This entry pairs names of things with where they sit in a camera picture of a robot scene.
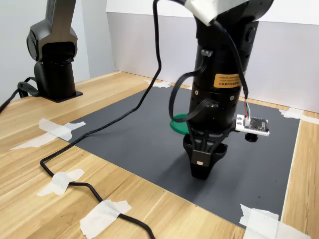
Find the orange warning label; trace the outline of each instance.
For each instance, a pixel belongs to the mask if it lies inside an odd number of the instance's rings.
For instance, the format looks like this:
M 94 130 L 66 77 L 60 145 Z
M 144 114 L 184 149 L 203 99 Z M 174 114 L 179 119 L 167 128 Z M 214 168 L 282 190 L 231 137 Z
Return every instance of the orange warning label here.
M 216 88 L 234 88 L 241 86 L 239 75 L 216 74 L 214 87 Z

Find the white wall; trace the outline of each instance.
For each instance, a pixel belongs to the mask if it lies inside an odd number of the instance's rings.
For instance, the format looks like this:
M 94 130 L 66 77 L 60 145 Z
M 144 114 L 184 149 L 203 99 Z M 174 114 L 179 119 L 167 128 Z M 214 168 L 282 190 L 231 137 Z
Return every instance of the white wall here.
M 106 3 L 107 0 L 82 0 L 91 78 L 114 71 Z
M 116 69 L 153 77 L 158 67 L 153 16 L 109 12 L 108 19 Z M 193 18 L 159 16 L 159 79 L 176 82 L 194 69 L 195 32 Z M 246 73 L 249 98 L 319 112 L 318 41 L 318 25 L 260 22 Z
M 45 17 L 46 0 L 0 0 L 0 104 L 16 89 L 19 81 L 34 76 L 26 37 L 30 27 Z M 76 82 L 89 79 L 89 63 L 81 0 L 76 3 L 72 27 L 78 36 L 78 53 L 73 73 Z
M 153 15 L 152 3 L 152 0 L 109 0 L 106 12 Z M 319 25 L 318 9 L 319 0 L 274 0 L 260 20 Z M 186 8 L 168 0 L 159 1 L 158 12 L 160 16 L 193 17 Z

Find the wire connector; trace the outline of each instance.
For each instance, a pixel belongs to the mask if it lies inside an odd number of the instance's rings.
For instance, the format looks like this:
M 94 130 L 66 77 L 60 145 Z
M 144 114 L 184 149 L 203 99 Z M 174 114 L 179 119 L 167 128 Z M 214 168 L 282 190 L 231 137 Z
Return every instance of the wire connector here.
M 247 116 L 245 116 L 245 123 L 244 123 L 244 125 L 245 125 L 246 127 L 249 127 L 249 126 L 250 126 L 250 117 L 247 118 Z

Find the white backdrop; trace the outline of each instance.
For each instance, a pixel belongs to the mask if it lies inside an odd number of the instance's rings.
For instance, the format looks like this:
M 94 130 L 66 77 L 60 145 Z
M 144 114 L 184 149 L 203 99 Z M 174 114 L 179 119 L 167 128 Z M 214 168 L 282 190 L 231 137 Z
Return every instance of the white backdrop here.
M 249 98 L 319 112 L 316 100 L 319 75 L 319 25 L 316 23 L 319 22 L 319 14 L 310 17 L 311 12 L 308 11 L 314 7 L 311 5 L 313 0 L 303 1 L 299 9 L 299 1 L 276 1 L 279 3 L 274 4 L 274 9 L 264 17 L 268 22 L 261 21 L 257 31 L 246 73 Z M 115 68 L 153 77 L 158 66 L 151 15 L 153 1 L 134 0 L 137 5 L 145 3 L 142 10 L 138 7 L 120 7 L 126 2 L 128 0 L 109 0 L 107 5 Z M 192 17 L 183 15 L 182 6 L 164 0 L 160 4 L 159 34 L 163 67 L 159 79 L 175 82 L 183 73 L 194 69 L 196 25 Z M 174 16 L 167 16 L 172 14 L 167 10 L 168 4 L 178 7 Z M 290 8 L 285 9 L 286 18 L 280 21 L 289 23 L 273 22 L 280 19 L 278 9 L 284 6 Z M 191 83 L 192 79 L 185 82 L 186 85 Z
M 108 0 L 106 12 L 153 15 L 153 0 Z M 319 25 L 319 0 L 274 0 L 260 21 Z M 190 11 L 172 1 L 159 1 L 160 16 L 193 17 Z

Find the white tape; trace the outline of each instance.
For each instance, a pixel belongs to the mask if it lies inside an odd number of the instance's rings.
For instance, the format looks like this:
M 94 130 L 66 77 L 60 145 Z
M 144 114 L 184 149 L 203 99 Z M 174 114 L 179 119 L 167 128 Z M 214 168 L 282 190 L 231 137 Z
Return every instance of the white tape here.
M 219 14 L 248 0 L 186 0 L 185 7 L 206 26 Z
M 45 196 L 49 193 L 55 193 L 56 195 L 63 195 L 70 182 L 78 180 L 84 171 L 82 169 L 75 169 L 72 172 L 58 172 L 53 175 L 51 182 L 45 186 L 40 192 L 37 193 L 38 196 Z
M 303 115 L 304 113 L 303 110 L 289 108 L 287 111 L 284 111 L 284 110 L 279 110 L 279 111 L 285 118 L 301 119 L 302 121 L 319 124 L 319 119 Z
M 45 145 L 55 140 L 58 137 L 61 137 L 62 139 L 69 141 L 72 138 L 71 131 L 84 125 L 85 125 L 84 122 L 80 122 L 80 123 L 66 123 L 64 126 L 62 126 L 62 125 L 55 124 L 47 119 L 41 119 L 39 121 L 39 128 L 44 131 L 47 131 L 47 133 L 37 138 L 34 138 L 28 142 L 20 144 L 17 147 L 14 147 L 10 150 L 20 149 L 20 148 L 29 148 L 29 147 L 38 148 L 42 145 Z
M 242 204 L 240 205 L 240 207 L 241 207 L 241 210 L 243 211 L 243 216 L 240 218 L 239 223 L 241 225 L 247 226 L 248 219 L 250 217 L 250 213 L 251 213 L 252 209 L 248 208 Z M 267 215 L 268 217 L 273 218 L 273 219 L 278 221 L 278 218 L 279 218 L 278 214 L 274 214 L 274 213 L 271 213 L 271 212 L 265 211 L 265 210 L 259 210 L 259 209 L 255 209 L 255 210 L 257 210 L 258 212 L 263 213 L 263 214 Z
M 148 84 L 150 85 L 152 81 L 150 80 L 144 80 L 144 81 L 147 81 Z M 170 87 L 171 83 L 170 82 L 166 82 L 166 81 L 163 81 L 163 82 L 154 82 L 153 84 L 153 87 L 159 87 L 159 88 L 162 88 L 162 87 L 165 87 L 165 88 L 168 88 Z
M 116 220 L 120 213 L 125 214 L 132 207 L 127 201 L 114 203 L 111 200 L 100 202 L 80 221 L 80 228 L 87 239 L 96 237 Z
M 13 150 L 13 149 L 20 149 L 20 148 L 29 148 L 29 147 L 35 147 L 35 148 L 38 148 L 46 143 L 49 143 L 53 140 L 55 140 L 57 137 L 50 134 L 50 133 L 45 133 L 37 138 L 34 138 L 28 142 L 25 142 L 23 144 L 20 144 L 18 145 L 17 147 L 14 147 L 10 150 Z
M 279 222 L 277 214 L 240 206 L 244 216 L 239 223 L 247 227 L 244 239 L 310 239 L 310 236 Z

